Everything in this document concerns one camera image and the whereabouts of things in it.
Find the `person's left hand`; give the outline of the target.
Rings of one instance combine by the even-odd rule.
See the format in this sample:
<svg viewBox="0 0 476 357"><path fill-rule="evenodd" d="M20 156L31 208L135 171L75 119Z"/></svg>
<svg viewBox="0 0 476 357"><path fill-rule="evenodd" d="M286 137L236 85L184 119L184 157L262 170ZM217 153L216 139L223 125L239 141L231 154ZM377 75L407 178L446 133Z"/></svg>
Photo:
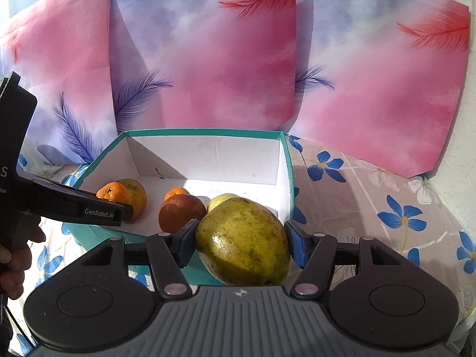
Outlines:
<svg viewBox="0 0 476 357"><path fill-rule="evenodd" d="M40 216L20 214L15 221L12 248L1 246L1 292L11 300L23 294L25 272L32 266L32 252L27 244L46 240L40 221Z"/></svg>

